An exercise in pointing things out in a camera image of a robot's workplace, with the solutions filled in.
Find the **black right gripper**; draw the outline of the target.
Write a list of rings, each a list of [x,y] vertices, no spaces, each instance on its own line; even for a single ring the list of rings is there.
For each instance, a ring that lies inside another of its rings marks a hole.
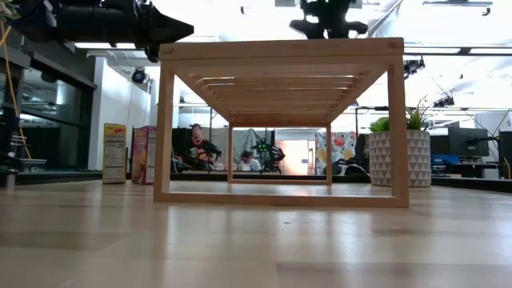
[[[290,28],[307,39],[348,38],[351,34],[366,34],[369,27],[360,21],[348,22],[346,14],[352,0],[302,0],[302,20],[292,20]]]

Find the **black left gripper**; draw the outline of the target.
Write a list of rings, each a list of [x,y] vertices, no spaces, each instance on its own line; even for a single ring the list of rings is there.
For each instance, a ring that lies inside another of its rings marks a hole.
[[[151,0],[134,0],[135,13],[138,25],[135,32],[135,47],[144,49],[150,62],[159,62],[159,44],[153,35],[154,32],[154,5]],[[183,17],[175,15],[175,11],[168,6],[158,5],[165,24],[174,29],[165,29],[159,36],[159,43],[174,43],[194,33],[194,26],[183,21]]]

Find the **purple Raisin Bran cereal box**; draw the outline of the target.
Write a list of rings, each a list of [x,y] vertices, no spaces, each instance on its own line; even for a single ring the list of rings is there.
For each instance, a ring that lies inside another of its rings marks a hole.
[[[157,127],[143,126],[133,129],[131,151],[131,181],[135,184],[153,185]]]

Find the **yellow Corn Pops cereal box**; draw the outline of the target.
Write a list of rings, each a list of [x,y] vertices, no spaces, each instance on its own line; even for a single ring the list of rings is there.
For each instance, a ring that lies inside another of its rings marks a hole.
[[[126,182],[126,126],[104,124],[102,183]]]

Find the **slatted wooden shelf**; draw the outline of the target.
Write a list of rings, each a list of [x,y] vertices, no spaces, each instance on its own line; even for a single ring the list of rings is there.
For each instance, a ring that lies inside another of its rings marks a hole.
[[[402,38],[165,44],[160,49],[153,198],[157,202],[264,206],[388,207],[410,204]],[[236,127],[319,127],[332,122],[381,76],[390,117],[390,194],[293,196],[170,190],[174,82],[183,81]]]

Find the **person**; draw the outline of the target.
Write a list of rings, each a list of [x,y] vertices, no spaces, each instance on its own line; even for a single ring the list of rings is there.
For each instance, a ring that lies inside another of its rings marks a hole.
[[[186,162],[192,167],[193,170],[205,170],[202,162],[199,160],[198,150],[203,141],[205,140],[202,134],[202,127],[195,123],[192,125],[192,135],[186,144]]]
[[[258,172],[261,170],[261,164],[251,151],[245,150],[241,154],[239,168],[240,171]]]

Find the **floral patterned cloth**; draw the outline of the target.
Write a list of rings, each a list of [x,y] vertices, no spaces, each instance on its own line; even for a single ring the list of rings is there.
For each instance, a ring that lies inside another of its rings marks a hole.
[[[348,160],[355,156],[356,134],[350,132],[331,133],[331,162],[333,175],[344,175]],[[315,173],[326,175],[327,167],[327,144],[326,133],[317,131],[315,133]]]

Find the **black computer monitor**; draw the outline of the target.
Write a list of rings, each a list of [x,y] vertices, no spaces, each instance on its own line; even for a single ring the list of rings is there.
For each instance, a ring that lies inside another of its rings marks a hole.
[[[462,157],[486,157],[489,155],[487,130],[448,128],[450,153]]]
[[[499,175],[512,180],[512,131],[500,131],[498,138]]]

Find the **grey plastic bin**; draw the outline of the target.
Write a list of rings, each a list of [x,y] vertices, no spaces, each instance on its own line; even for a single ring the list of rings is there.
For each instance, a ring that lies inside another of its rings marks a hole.
[[[47,160],[34,158],[21,158],[23,173],[39,173],[46,170]]]

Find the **black aluminium frame rail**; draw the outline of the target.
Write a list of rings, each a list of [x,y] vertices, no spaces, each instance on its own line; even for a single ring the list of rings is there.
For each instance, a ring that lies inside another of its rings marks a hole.
[[[16,176],[16,186],[27,186],[59,182],[84,182],[101,180],[101,171],[45,171],[20,173]]]
[[[325,175],[284,175],[276,173],[237,172],[233,175],[237,180],[283,180],[283,181],[325,181]],[[170,180],[173,181],[205,181],[205,182],[227,182],[225,171],[185,171],[184,173],[171,173]],[[332,183],[371,183],[370,177],[366,174],[334,175]]]
[[[512,194],[512,180],[432,177],[431,185]]]

